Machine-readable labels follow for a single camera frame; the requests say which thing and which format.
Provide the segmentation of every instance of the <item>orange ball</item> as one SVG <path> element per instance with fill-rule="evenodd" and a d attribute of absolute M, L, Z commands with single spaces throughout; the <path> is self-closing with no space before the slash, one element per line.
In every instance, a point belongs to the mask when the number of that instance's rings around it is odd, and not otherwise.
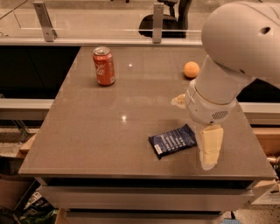
<path fill-rule="evenodd" d="M 184 66 L 184 74 L 187 78 L 195 78 L 200 72 L 200 67 L 194 61 L 189 61 Z"/>

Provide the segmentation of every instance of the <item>can lid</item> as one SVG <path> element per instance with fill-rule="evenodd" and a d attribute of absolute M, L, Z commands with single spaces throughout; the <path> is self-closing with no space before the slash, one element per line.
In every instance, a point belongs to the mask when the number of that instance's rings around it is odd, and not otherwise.
<path fill-rule="evenodd" d="M 94 49 L 95 55 L 105 55 L 108 53 L 110 53 L 110 50 L 106 46 L 100 46 L 100 47 L 96 47 Z"/>

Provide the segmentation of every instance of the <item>metal post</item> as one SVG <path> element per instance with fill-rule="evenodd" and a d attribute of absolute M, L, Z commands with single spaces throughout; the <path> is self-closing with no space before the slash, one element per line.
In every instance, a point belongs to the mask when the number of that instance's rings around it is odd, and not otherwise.
<path fill-rule="evenodd" d="M 164 20 L 164 4 L 154 3 L 153 14 L 153 29 L 152 29 L 152 42 L 154 44 L 160 44 Z"/>
<path fill-rule="evenodd" d="M 57 33 L 53 29 L 53 25 L 47 12 L 44 1 L 33 2 L 34 9 L 37 13 L 38 20 L 42 27 L 42 32 L 46 42 L 53 42 L 57 38 Z"/>

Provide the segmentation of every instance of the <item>black cabinet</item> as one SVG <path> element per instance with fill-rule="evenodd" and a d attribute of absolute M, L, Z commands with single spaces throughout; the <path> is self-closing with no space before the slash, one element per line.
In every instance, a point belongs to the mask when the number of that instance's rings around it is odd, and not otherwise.
<path fill-rule="evenodd" d="M 78 46 L 0 46 L 0 94 L 54 99 Z"/>
<path fill-rule="evenodd" d="M 256 79 L 237 96 L 238 102 L 280 102 L 280 89 Z"/>

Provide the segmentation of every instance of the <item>cable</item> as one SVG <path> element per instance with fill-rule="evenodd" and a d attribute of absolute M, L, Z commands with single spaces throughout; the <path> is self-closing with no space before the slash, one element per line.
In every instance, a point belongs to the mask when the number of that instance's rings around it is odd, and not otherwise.
<path fill-rule="evenodd" d="M 231 219 L 236 220 L 234 212 L 230 212 L 230 214 L 231 214 Z"/>

